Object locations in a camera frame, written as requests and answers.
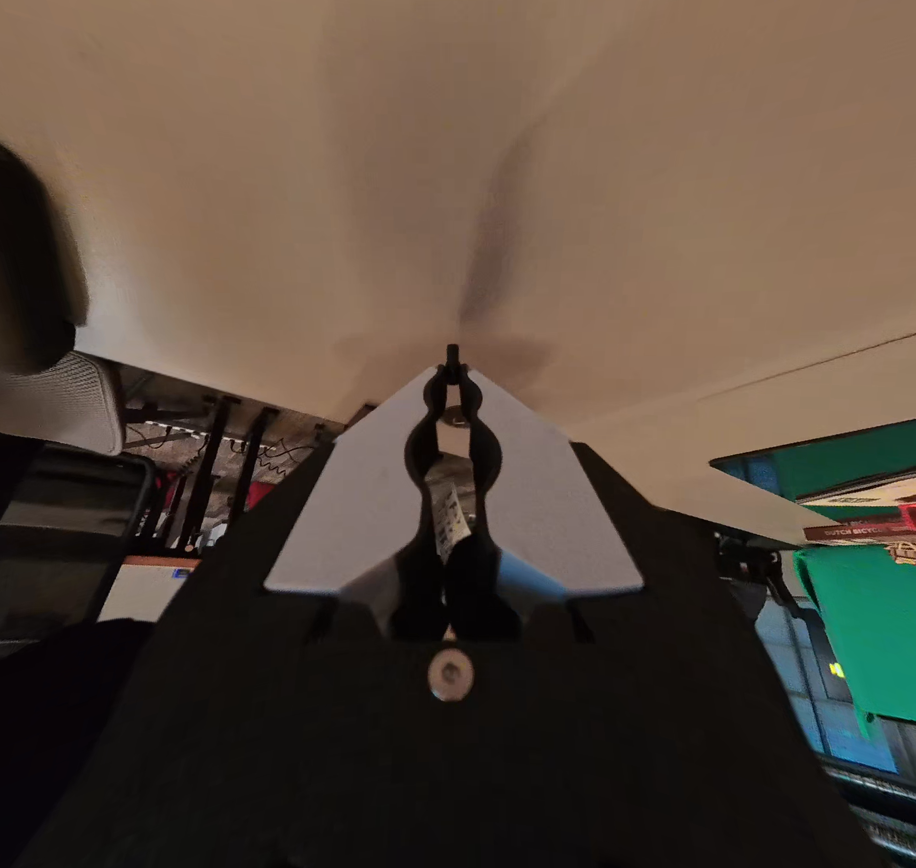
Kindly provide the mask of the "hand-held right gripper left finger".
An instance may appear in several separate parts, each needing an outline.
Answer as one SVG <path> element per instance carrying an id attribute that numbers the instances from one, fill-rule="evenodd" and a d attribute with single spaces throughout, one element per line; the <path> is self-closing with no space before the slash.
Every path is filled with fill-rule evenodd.
<path id="1" fill-rule="evenodd" d="M 421 372 L 333 443 L 264 582 L 280 596 L 358 605 L 398 641 L 440 641 L 443 600 L 428 474 L 450 371 Z"/>

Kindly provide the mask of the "black metal desk leg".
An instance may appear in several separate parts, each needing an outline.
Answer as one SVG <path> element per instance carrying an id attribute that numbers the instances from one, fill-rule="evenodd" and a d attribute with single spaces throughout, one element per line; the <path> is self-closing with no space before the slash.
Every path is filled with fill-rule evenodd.
<path id="1" fill-rule="evenodd" d="M 264 436 L 280 412 L 279 408 L 265 406 L 258 412 L 247 431 L 242 467 L 238 474 L 229 506 L 227 518 L 229 526 L 233 525 L 246 511 L 249 488 L 253 480 Z"/>
<path id="2" fill-rule="evenodd" d="M 183 555 L 193 554 L 197 539 L 201 532 L 204 515 L 206 514 L 212 495 L 213 468 L 223 442 L 223 436 L 233 409 L 240 404 L 240 399 L 223 394 L 215 405 L 212 424 L 206 439 L 206 445 L 189 496 L 186 514 L 183 519 L 177 552 Z"/>

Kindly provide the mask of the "grey desk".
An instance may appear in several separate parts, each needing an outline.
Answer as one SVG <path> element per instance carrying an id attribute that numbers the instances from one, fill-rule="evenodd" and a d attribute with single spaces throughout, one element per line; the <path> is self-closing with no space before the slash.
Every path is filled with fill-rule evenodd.
<path id="1" fill-rule="evenodd" d="M 86 352 L 342 421 L 459 343 L 662 507 L 914 418 L 915 0 L 2 0 Z"/>

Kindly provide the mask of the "printed cardboard box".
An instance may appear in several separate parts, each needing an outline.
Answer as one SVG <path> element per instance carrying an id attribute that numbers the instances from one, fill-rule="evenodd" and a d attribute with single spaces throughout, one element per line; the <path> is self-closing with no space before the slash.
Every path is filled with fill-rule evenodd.
<path id="1" fill-rule="evenodd" d="M 850 518 L 806 527 L 817 545 L 876 545 L 898 564 L 915 563 L 915 472 L 872 475 L 799 496 L 797 503 L 823 516 L 851 512 Z"/>

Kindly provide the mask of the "dark rounded object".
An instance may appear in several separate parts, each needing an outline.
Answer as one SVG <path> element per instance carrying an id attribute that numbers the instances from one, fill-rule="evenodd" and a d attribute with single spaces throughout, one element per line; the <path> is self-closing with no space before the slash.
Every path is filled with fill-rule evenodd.
<path id="1" fill-rule="evenodd" d="M 50 369 L 75 345 L 87 290 L 73 238 L 32 167 L 1 147 L 1 370 Z"/>

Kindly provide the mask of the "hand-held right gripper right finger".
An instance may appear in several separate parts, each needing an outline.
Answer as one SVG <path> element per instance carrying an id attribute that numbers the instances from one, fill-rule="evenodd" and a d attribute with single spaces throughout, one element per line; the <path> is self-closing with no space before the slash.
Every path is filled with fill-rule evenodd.
<path id="1" fill-rule="evenodd" d="M 545 605 L 641 591 L 644 577 L 571 442 L 476 370 L 462 369 L 475 523 L 447 562 L 457 638 L 518 638 Z"/>

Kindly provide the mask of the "white mesh chair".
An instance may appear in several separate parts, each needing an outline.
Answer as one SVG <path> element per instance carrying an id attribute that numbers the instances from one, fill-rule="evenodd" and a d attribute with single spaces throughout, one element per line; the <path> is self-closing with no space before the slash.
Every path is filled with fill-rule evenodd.
<path id="1" fill-rule="evenodd" d="M 1 432 L 107 457 L 125 446 L 124 401 L 116 369 L 69 352 L 48 370 L 1 373 Z"/>

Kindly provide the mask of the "green box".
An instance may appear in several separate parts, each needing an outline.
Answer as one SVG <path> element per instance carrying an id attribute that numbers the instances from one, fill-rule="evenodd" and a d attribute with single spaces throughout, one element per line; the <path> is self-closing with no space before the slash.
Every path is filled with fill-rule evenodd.
<path id="1" fill-rule="evenodd" d="M 915 472 L 913 420 L 714 459 L 710 466 L 797 503 L 799 496 L 872 475 Z M 876 545 L 809 544 L 793 569 L 812 606 L 804 612 L 827 694 L 854 705 L 860 730 L 881 720 L 914 723 L 914 564 L 896 563 Z"/>

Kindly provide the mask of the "black desk bracket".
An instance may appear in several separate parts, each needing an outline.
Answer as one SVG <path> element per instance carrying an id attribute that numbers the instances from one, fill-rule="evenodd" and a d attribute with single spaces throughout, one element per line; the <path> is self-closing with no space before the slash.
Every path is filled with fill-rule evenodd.
<path id="1" fill-rule="evenodd" d="M 785 580 L 781 554 L 727 534 L 716 535 L 716 571 L 747 617 L 757 622 L 768 599 L 803 620 L 802 608 Z"/>

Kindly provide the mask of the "white cardboard box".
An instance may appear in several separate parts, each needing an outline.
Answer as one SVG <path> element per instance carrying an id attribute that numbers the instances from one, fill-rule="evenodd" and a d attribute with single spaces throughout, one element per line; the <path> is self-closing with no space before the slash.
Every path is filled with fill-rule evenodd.
<path id="1" fill-rule="evenodd" d="M 97 622 L 156 622 L 199 564 L 193 557 L 132 554 L 120 566 Z"/>

